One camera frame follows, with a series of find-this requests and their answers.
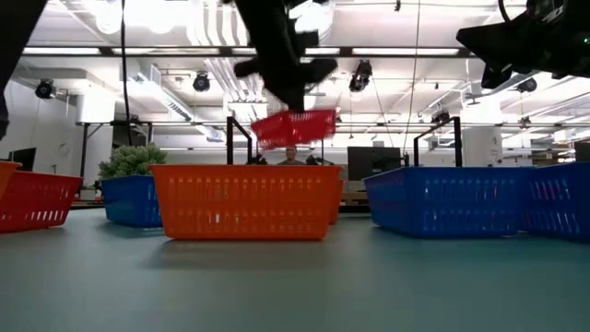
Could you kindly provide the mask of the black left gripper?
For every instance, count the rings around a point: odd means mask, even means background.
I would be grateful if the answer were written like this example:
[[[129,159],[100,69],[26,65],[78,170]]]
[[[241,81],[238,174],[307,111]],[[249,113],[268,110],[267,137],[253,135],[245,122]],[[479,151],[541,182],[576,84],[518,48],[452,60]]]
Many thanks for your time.
[[[324,81],[337,69],[334,58],[301,62],[297,33],[285,13],[242,18],[256,56],[233,67],[236,77],[260,75],[265,88],[295,113],[305,112],[305,88]]]

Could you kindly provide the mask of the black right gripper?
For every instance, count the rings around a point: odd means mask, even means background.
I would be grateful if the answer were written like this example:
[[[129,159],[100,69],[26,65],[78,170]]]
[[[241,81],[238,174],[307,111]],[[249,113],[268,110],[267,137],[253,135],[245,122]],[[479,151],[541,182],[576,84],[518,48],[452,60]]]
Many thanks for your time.
[[[589,77],[589,0],[528,1],[511,18],[498,1],[503,22],[459,29],[456,39],[486,62],[481,86],[500,86],[512,72],[550,72],[554,79]],[[514,59],[517,45],[524,49]]]

